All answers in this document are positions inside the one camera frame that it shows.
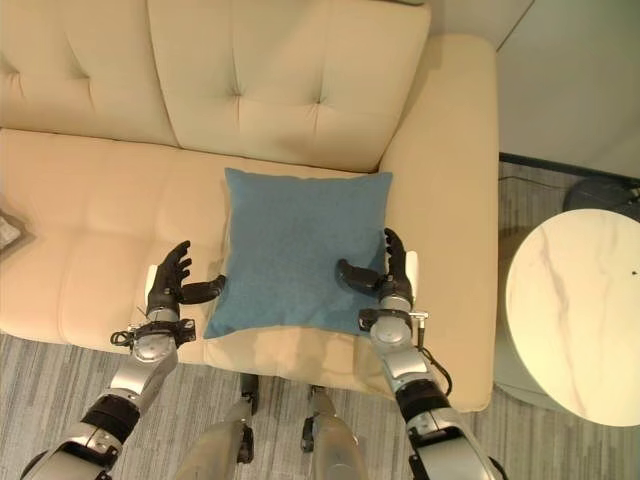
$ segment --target gray carpet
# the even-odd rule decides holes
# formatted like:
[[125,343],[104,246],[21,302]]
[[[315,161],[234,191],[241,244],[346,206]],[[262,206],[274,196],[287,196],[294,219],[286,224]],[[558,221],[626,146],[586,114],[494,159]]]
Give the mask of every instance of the gray carpet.
[[[501,175],[500,229],[535,226],[558,213],[577,177],[514,165]],[[119,355],[48,345],[0,335],[0,479],[16,479],[36,453],[51,446],[82,416],[120,365]],[[239,376],[206,366],[180,365],[127,442],[116,479],[170,479],[188,445],[219,421],[236,398]],[[308,415],[307,387],[263,379],[254,418],[256,457],[238,479],[308,478],[299,449]],[[372,479],[410,479],[408,443],[396,406],[382,398],[331,391],[336,408],[357,433]],[[640,428],[611,428],[568,413],[532,407],[496,389],[485,411],[464,416],[511,480],[640,478]]]

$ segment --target cream sofa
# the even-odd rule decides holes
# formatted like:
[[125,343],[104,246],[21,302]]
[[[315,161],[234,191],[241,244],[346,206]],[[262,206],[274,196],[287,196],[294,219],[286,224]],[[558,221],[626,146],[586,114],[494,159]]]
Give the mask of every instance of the cream sofa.
[[[2,0],[0,207],[35,240],[0,260],[0,328],[121,352],[146,268],[190,239],[224,258],[223,170],[394,175],[387,224],[420,255],[427,343],[482,409],[497,268],[495,55],[429,38],[427,7],[368,0]],[[180,360],[388,394],[369,341],[303,328],[203,340]]]

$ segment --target blue pillow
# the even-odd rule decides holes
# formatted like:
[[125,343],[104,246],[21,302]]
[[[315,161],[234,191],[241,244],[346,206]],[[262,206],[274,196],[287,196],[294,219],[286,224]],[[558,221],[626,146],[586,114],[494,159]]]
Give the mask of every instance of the blue pillow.
[[373,297],[344,286],[336,263],[383,271],[390,173],[300,179],[227,168],[231,254],[227,284],[204,338],[275,325],[359,335]]

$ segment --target sofa cushion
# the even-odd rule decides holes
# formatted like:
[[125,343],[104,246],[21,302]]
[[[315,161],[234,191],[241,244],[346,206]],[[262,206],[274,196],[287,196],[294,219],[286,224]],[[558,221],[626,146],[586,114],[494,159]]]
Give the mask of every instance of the sofa cushion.
[[393,136],[428,7],[370,0],[150,0],[180,146],[371,172]]
[[175,145],[146,0],[2,1],[0,125]]
[[336,262],[383,271],[391,174],[295,178],[226,170],[231,193],[227,286],[205,331],[293,325],[360,335],[358,312],[377,305],[336,275]]

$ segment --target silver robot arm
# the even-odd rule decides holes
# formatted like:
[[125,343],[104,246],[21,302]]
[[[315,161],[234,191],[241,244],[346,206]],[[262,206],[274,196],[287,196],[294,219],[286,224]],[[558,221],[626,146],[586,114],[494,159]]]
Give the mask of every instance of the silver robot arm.
[[369,330],[387,382],[406,423],[414,450],[409,463],[416,480],[498,480],[492,461],[440,390],[426,357],[412,343],[413,293],[406,275],[406,252],[398,236],[385,229],[389,272],[338,262],[342,279],[352,288],[375,292],[379,309],[360,312],[359,325]]
[[25,480],[109,480],[113,468],[140,417],[153,403],[165,378],[178,363],[178,348],[195,339],[193,320],[180,320],[179,304],[212,300],[224,288],[225,277],[182,286],[189,275],[190,243],[174,248],[158,265],[147,296],[143,324],[116,332],[114,345],[131,353],[107,388],[80,422],[62,440],[34,458]]

